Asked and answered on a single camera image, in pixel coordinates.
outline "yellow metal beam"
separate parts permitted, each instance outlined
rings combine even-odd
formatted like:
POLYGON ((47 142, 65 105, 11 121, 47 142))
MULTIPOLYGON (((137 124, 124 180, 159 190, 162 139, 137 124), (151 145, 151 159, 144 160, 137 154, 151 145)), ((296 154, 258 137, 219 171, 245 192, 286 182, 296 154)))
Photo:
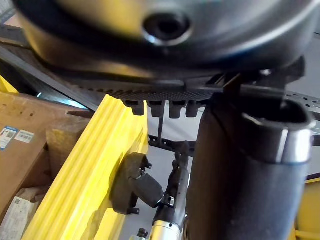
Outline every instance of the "yellow metal beam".
POLYGON ((14 94, 18 93, 18 91, 10 83, 8 83, 2 76, 0 76, 0 92, 14 93, 14 94))
POLYGON ((111 186, 123 157, 147 150, 147 116, 106 96, 22 239, 117 239, 125 217, 111 208, 111 186))
POLYGON ((300 239, 305 240, 320 240, 320 234, 319 233, 312 233, 312 232, 306 232, 306 231, 295 231, 295 236, 300 239))

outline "sticker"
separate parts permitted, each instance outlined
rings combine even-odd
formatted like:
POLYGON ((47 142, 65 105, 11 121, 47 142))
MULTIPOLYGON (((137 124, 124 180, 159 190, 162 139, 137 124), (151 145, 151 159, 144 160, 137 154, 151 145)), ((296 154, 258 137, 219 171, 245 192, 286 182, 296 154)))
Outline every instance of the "sticker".
POLYGON ((16 133, 18 132, 18 129, 5 126, 4 129, 2 129, 0 133, 0 150, 5 150, 7 145, 10 143, 11 139, 14 138, 16 133))
POLYGON ((17 134, 17 136, 14 139, 28 144, 31 142, 34 136, 35 134, 32 132, 20 130, 20 132, 17 134))
POLYGON ((20 240, 38 205, 15 196, 0 226, 0 240, 20 240))

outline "white paper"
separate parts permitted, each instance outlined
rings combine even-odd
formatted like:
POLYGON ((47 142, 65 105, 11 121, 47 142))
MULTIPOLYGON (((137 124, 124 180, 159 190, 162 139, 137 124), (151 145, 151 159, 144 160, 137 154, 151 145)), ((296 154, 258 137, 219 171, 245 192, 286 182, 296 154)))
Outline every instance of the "white paper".
POLYGON ((38 204, 15 196, 0 226, 0 240, 20 240, 38 204))
POLYGON ((31 142, 34 136, 35 134, 32 132, 20 130, 20 132, 16 135, 14 139, 28 144, 31 142))

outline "black plastic bracket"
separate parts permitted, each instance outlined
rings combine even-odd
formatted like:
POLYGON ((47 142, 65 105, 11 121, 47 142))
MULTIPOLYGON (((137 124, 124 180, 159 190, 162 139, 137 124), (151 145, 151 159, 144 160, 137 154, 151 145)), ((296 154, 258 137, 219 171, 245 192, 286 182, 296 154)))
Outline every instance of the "black plastic bracket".
MULTIPOLYGON (((156 147, 159 149, 167 150, 170 152, 179 152, 181 147, 186 141, 171 141, 165 138, 159 138, 157 136, 149 135, 149 146, 156 147)), ((187 141, 189 144, 188 156, 194 157, 196 141, 187 141)))

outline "cardboard box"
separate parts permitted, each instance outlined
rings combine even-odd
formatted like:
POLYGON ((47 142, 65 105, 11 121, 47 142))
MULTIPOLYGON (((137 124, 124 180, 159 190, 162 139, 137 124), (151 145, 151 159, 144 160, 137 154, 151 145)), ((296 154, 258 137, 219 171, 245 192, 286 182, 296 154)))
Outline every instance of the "cardboard box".
POLYGON ((52 181, 46 128, 73 111, 85 110, 0 92, 0 223, 22 187, 45 186, 52 181))
POLYGON ((0 239, 20 240, 49 187, 21 189, 12 200, 0 225, 0 239))

